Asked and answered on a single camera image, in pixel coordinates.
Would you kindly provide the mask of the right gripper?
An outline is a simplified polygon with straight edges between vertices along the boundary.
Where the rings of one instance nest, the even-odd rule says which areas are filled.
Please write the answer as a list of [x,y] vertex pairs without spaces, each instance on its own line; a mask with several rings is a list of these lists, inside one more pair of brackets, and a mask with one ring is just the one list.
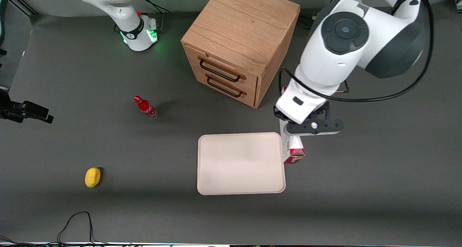
[[0,112],[4,112],[5,110],[10,109],[10,97],[9,92],[0,89]]

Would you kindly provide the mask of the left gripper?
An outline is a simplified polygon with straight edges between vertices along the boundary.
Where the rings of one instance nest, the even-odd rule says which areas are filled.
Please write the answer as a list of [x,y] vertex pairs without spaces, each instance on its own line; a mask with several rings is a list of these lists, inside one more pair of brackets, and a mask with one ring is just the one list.
[[287,119],[301,124],[312,112],[318,110],[326,102],[327,99],[298,86],[284,86],[280,90],[280,96],[275,107]]

